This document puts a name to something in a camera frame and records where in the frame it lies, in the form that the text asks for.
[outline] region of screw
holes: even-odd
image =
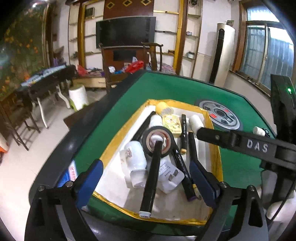
[[[220,186],[223,188],[228,187],[228,183],[227,182],[220,182]]]
[[[73,186],[73,182],[72,181],[67,181],[66,183],[65,183],[65,185],[66,185],[66,187],[72,187]]]
[[[38,191],[39,191],[39,192],[43,191],[44,189],[45,189],[45,186],[44,186],[44,185],[40,185],[40,186],[38,187]]]
[[[249,189],[250,191],[253,191],[253,192],[256,190],[256,188],[255,188],[253,185],[249,185],[249,186],[248,186],[248,189]]]

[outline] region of green table surface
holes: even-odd
[[[188,104],[194,104],[197,99],[210,99],[233,111],[242,122],[244,131],[251,132],[254,126],[270,130],[258,111],[240,95],[203,82],[146,72],[118,100],[77,152],[74,160],[78,174],[87,170],[94,159],[100,158],[114,135],[147,99],[173,99]],[[246,188],[261,183],[259,159],[222,148],[220,152],[223,178],[230,186]],[[99,219],[135,230],[167,235],[196,235],[201,230],[200,226],[134,219],[95,197],[91,197],[88,207]],[[226,226],[230,225],[234,213],[235,207]]]

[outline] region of television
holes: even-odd
[[[96,23],[96,47],[141,46],[154,42],[156,17],[130,16],[104,19]]]

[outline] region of window sill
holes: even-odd
[[[270,98],[270,95],[268,93],[266,93],[264,90],[262,90],[257,83],[255,82],[252,82],[248,79],[246,79],[245,77],[241,76],[240,74],[232,71],[232,70],[229,70],[231,73],[234,73],[235,75],[239,76],[240,78],[242,78],[243,80],[245,80],[246,82],[248,82],[250,85],[254,86],[255,88],[257,88],[262,94],[266,95],[267,97]]]

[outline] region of tiled floor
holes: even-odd
[[[105,91],[88,91],[90,102],[99,100]],[[44,111],[48,129],[41,120],[40,109],[33,113],[41,133],[28,131],[23,125],[19,129],[29,151],[10,141],[7,154],[0,165],[0,217],[16,241],[24,240],[25,226],[30,209],[28,192],[39,170],[48,156],[67,134],[68,128],[63,119],[74,111],[67,109],[61,99],[56,105],[50,100],[44,100]]]

